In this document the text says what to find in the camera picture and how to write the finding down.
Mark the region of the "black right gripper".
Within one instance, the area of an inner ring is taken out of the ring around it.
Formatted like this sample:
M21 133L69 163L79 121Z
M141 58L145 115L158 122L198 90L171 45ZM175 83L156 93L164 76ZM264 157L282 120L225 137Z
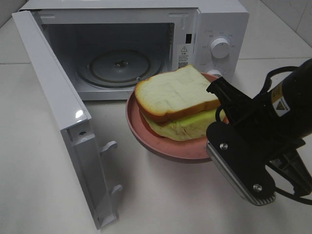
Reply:
M292 184L295 196L311 194L312 176L296 150L305 145L305 121L298 115L301 111L290 108L279 116L275 107L283 106L283 100L274 105L270 95L251 99L224 78L211 82L206 91L226 107L230 125L256 157Z

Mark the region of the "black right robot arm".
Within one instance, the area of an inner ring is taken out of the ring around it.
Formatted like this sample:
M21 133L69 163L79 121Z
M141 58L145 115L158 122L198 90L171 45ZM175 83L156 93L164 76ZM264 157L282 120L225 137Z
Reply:
M221 103L207 151L237 192L257 206L276 193L305 202L312 177L297 150L312 132L312 62L272 70L253 98L224 78L207 91Z

